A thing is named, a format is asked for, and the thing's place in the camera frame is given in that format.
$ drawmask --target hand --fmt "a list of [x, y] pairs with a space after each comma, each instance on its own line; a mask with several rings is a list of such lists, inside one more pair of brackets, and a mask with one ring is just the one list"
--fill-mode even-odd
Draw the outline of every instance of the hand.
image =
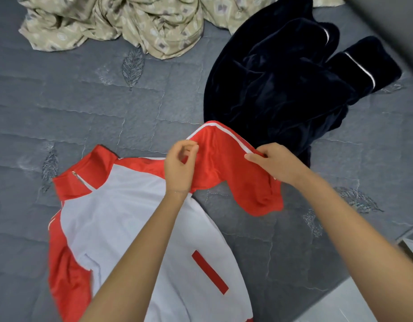
[[169, 150], [165, 159], [166, 194], [178, 193], [187, 196], [193, 180], [198, 150], [197, 142], [192, 140], [178, 141]]
[[245, 155], [246, 160], [256, 163], [281, 182], [297, 187], [300, 178], [312, 172], [286, 147], [276, 142], [262, 145], [257, 150], [267, 158], [251, 153]]

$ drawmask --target person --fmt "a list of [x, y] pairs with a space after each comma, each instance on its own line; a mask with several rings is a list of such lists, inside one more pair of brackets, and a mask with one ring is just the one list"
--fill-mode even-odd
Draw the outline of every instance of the person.
[[[199, 146], [178, 141], [166, 156], [166, 194], [104, 282], [81, 322], [141, 322], [178, 215], [190, 190]], [[413, 263], [389, 244], [319, 175], [271, 143], [245, 158], [309, 201], [379, 322], [413, 322]]]

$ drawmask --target zipper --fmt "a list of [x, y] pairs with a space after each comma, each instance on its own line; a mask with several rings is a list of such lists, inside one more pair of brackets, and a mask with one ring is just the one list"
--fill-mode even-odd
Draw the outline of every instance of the zipper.
[[96, 190], [94, 187], [92, 187], [89, 183], [87, 183], [86, 181], [83, 180], [83, 178], [81, 176], [79, 176], [75, 171], [72, 171], [72, 174], [78, 178], [78, 180], [83, 183], [85, 185], [85, 187], [87, 187], [90, 191], [94, 191]]

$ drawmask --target embroidered leaf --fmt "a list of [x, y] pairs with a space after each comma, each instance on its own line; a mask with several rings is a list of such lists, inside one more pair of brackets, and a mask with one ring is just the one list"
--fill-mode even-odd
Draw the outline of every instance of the embroidered leaf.
[[42, 164], [42, 193], [48, 191], [51, 183], [53, 183], [53, 178], [57, 176], [58, 172], [59, 158], [56, 148], [53, 146]]
[[401, 82], [395, 82], [392, 85], [388, 85], [384, 87], [383, 89], [378, 90], [376, 93], [378, 94], [388, 94], [388, 93], [394, 93], [396, 91], [399, 91], [401, 89], [405, 89], [405, 86]]
[[349, 189], [345, 187], [336, 187], [335, 191], [357, 212], [367, 214], [370, 211], [382, 211], [376, 202], [364, 193], [355, 189]]
[[315, 238], [319, 238], [323, 234], [323, 226], [317, 220], [314, 210], [309, 209], [306, 214], [302, 216], [306, 224], [311, 228]]
[[123, 72], [124, 80], [127, 85], [132, 87], [138, 82], [144, 69], [144, 54], [141, 48], [131, 50], [126, 58], [123, 60], [121, 70]]

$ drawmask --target beige patterned fabric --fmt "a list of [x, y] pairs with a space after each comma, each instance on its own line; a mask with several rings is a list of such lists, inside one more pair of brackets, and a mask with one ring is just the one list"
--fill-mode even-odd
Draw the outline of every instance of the beige patterned fabric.
[[[63, 51], [87, 38], [120, 35], [159, 59], [182, 55], [203, 32], [203, 20], [233, 34], [254, 13], [276, 0], [18, 0], [27, 8], [20, 33], [32, 48]], [[343, 0], [314, 0], [337, 6]]]

